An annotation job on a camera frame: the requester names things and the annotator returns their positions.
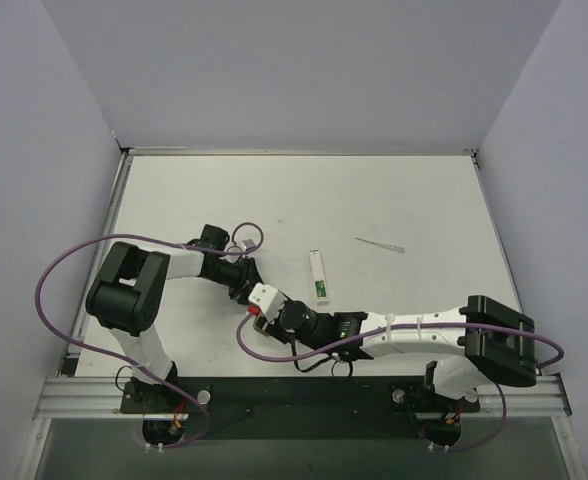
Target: black cable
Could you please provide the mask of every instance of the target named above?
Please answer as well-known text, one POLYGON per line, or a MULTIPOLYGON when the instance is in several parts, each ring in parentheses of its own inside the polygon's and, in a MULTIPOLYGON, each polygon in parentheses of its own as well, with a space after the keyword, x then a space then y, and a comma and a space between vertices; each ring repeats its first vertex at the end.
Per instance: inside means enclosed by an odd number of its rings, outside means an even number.
MULTIPOLYGON (((290 338, 290 348, 292 350, 292 356, 296 357, 298 355, 298 353, 296 353, 296 340, 294 340, 294 338, 290 338)), ((294 360, 294 367, 296 367, 296 369, 301 373, 309 373, 312 370, 316 370, 321 365, 329 362, 330 360, 333 360, 333 358, 331 355, 328 355, 327 358, 322 358, 321 360, 316 362, 314 365, 311 365, 307 368, 301 368, 301 366, 298 363, 298 360, 294 360)))
POLYGON ((114 385, 116 385, 116 388, 118 388, 123 393, 125 393, 125 390, 118 386, 118 376, 121 374, 124 368, 129 368, 130 370, 132 369, 132 367, 130 367, 129 365, 123 365, 116 371, 116 376, 114 377, 114 385))
POLYGON ((347 373, 347 375, 345 376, 345 378, 350 378, 353 374, 354 374, 354 365, 352 364, 352 362, 343 362, 341 360, 334 360, 334 365, 332 365, 332 376, 336 377, 336 375, 334 375, 334 367, 336 367, 337 363, 347 363, 348 367, 349 367, 349 371, 347 373))

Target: gray wall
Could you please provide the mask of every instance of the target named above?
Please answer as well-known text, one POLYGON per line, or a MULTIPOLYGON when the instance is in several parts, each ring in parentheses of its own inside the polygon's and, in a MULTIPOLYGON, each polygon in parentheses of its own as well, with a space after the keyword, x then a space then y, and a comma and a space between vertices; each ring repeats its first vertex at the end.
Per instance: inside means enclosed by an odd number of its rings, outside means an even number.
POLYGON ((558 0, 44 0, 122 145, 478 147, 558 0))
MULTIPOLYGON (((64 348, 36 317, 36 280, 99 232, 118 159, 41 2, 0 0, 0 479, 13 478, 43 378, 64 348)), ((90 253, 47 286, 46 309, 65 330, 90 253)))
POLYGON ((525 311, 560 364, 588 466, 588 0, 565 0, 480 151, 525 311))

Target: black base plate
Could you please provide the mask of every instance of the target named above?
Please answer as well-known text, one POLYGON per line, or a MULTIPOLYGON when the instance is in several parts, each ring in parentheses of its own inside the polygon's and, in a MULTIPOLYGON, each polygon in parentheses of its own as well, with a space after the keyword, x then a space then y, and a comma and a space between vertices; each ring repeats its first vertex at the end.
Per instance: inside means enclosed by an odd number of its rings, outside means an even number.
MULTIPOLYGON (((193 377, 178 386, 196 397, 211 392, 208 439, 381 439, 415 437, 407 420, 414 413, 441 414, 443 402, 421 398, 423 377, 193 377), (404 404, 392 400, 405 392, 404 404)), ((197 413, 195 407, 186 412, 197 413)), ((464 412, 478 412, 478 402, 463 402, 464 412)), ((159 413, 124 394, 122 413, 159 413)), ((190 415, 189 436, 206 419, 190 415)))

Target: silver bolt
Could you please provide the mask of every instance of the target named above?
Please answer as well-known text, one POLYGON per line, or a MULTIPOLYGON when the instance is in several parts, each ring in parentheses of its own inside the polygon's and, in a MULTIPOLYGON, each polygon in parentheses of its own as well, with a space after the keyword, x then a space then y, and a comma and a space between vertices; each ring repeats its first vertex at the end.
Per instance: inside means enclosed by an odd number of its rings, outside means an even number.
POLYGON ((405 392, 400 389, 394 390, 392 392, 392 401, 398 404, 403 403, 405 401, 405 392))
POLYGON ((201 390, 196 394, 196 401, 201 405, 207 405, 208 403, 210 403, 211 398, 212 395, 207 390, 201 390))

